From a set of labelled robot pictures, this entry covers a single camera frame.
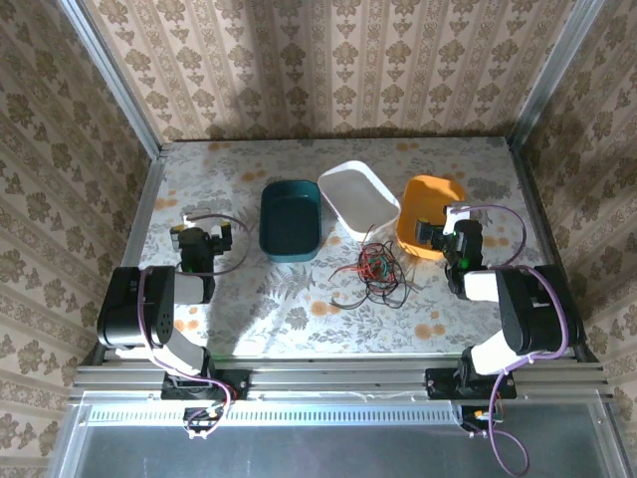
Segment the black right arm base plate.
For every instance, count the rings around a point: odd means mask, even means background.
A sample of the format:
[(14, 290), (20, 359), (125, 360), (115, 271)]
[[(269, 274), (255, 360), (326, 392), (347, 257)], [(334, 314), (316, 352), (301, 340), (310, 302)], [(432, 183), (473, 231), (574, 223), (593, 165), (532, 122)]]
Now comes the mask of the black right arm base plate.
[(487, 400), (491, 397), (495, 375), (464, 379), (456, 368), (427, 368), (425, 387), (428, 397), (433, 400)]

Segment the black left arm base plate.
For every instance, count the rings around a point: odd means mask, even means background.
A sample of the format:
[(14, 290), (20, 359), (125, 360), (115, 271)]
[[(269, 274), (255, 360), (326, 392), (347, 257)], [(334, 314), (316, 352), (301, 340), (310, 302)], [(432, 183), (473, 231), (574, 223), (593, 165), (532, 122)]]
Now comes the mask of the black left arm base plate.
[[(250, 372), (247, 369), (216, 369), (212, 377), (226, 384), (233, 400), (246, 399), (248, 396)], [(212, 383), (166, 374), (164, 376), (161, 398), (164, 400), (221, 400), (225, 392)]]

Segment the aluminium table side rail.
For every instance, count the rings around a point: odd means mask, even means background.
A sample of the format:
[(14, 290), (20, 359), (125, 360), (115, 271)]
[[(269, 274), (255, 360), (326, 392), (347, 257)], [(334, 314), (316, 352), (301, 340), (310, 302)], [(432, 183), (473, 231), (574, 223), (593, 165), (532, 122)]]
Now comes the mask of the aluminium table side rail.
[(529, 213), (533, 232), (536, 238), (537, 247), (541, 257), (547, 264), (556, 266), (562, 280), (565, 282), (567, 297), (574, 306), (576, 315), (579, 317), (580, 325), (583, 326), (583, 319), (579, 308), (576, 305), (572, 290), (566, 278), (561, 258), (556, 248), (552, 231), (545, 213), (542, 201), (536, 186), (531, 166), (529, 162), (522, 156), (520, 149), (515, 147), (511, 139), (507, 140), (507, 146), (512, 156), (512, 161), (517, 173), (519, 185), (521, 187), (527, 211)]
[(143, 307), (138, 305), (144, 299), (144, 286), (139, 287), (139, 263), (164, 176), (167, 152), (166, 148), (162, 150), (160, 157), (150, 166), (122, 262), (111, 274), (97, 322), (100, 346), (96, 350), (94, 364), (104, 357), (106, 350), (129, 351), (144, 347), (143, 330), (139, 325), (139, 311)]

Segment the teal plastic bin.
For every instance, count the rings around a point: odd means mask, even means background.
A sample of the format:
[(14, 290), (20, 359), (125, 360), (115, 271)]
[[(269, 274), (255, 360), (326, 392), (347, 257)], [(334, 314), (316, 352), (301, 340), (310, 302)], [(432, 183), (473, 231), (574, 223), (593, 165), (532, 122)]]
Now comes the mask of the teal plastic bin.
[(262, 191), (259, 246), (274, 263), (312, 260), (322, 239), (318, 185), (309, 180), (280, 180)]

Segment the white plastic bin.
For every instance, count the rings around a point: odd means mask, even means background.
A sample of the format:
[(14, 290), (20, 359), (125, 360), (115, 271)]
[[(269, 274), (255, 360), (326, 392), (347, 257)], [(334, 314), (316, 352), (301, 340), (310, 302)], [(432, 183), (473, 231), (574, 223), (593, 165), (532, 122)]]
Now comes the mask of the white plastic bin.
[(357, 242), (395, 223), (401, 206), (364, 162), (346, 161), (318, 178), (318, 189), (349, 236)]

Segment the aluminium frame post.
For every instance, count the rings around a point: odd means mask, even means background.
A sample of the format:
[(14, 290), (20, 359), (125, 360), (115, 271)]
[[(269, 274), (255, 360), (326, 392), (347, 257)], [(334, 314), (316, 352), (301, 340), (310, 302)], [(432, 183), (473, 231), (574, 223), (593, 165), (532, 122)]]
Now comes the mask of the aluminium frame post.
[(106, 38), (93, 19), (85, 0), (59, 0), (59, 3), (150, 160), (156, 161), (160, 157), (161, 143), (146, 119), (140, 103), (128, 85), (122, 69), (110, 51)]
[(511, 151), (520, 151), (529, 138), (604, 3), (576, 0), (508, 137)]

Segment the grey metal panel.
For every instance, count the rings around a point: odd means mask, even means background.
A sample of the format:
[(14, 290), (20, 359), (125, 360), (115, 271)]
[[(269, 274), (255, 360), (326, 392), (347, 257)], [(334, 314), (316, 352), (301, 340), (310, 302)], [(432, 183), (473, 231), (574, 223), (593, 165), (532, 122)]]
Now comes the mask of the grey metal panel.
[(488, 438), (457, 425), (256, 426), (207, 439), (182, 426), (89, 426), (94, 406), (202, 401), (82, 399), (46, 478), (637, 478), (613, 415), (588, 403), (510, 403)]

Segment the black power connector block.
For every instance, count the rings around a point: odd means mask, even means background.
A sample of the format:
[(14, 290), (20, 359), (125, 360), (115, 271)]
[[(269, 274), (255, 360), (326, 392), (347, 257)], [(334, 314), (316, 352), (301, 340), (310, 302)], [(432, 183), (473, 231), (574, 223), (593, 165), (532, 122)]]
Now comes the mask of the black power connector block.
[(219, 426), (224, 416), (221, 405), (208, 408), (186, 408), (183, 416), (183, 428), (189, 439), (207, 439)]
[(490, 417), (491, 415), (485, 406), (462, 405), (460, 407), (460, 427), (468, 432), (471, 438), (476, 436), (489, 437)]

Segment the aluminium frame rail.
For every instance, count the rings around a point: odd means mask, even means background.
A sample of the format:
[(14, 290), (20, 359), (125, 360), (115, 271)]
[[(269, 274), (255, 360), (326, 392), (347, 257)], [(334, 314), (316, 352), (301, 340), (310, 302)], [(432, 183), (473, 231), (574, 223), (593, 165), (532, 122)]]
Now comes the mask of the aluminium frame rail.
[[(310, 359), (217, 360), (224, 370), (249, 372), (248, 398), (252, 401), (372, 403), (425, 400), (433, 368), (457, 368), (459, 359), (441, 357), (356, 357)], [(110, 360), (82, 365), (71, 397), (106, 401), (158, 400), (163, 372), (142, 361)], [(541, 360), (513, 372), (510, 382), (524, 403), (585, 403), (613, 397), (602, 367), (566, 357)]]

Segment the orange plastic bin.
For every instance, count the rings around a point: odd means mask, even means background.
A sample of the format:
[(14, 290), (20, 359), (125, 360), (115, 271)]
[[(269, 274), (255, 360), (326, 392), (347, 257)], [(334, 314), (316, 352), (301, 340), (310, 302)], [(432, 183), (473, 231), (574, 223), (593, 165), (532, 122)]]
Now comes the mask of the orange plastic bin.
[(444, 207), (466, 200), (464, 188), (452, 179), (421, 174), (412, 177), (406, 184), (401, 203), (401, 212), (395, 227), (397, 244), (404, 252), (420, 259), (437, 261), (443, 254), (430, 245), (416, 241), (415, 228), (418, 219), (434, 226), (444, 226)]

